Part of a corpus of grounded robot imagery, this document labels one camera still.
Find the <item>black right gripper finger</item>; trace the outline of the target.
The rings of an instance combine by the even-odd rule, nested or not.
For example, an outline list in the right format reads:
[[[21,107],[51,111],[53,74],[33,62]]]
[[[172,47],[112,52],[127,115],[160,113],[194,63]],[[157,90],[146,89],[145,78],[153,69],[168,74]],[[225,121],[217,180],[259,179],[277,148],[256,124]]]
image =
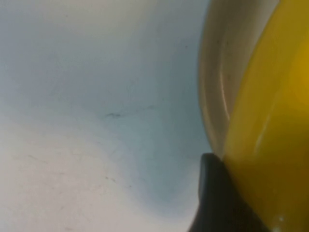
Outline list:
[[[238,193],[223,161],[201,156],[199,206],[190,232],[267,232],[268,228]]]

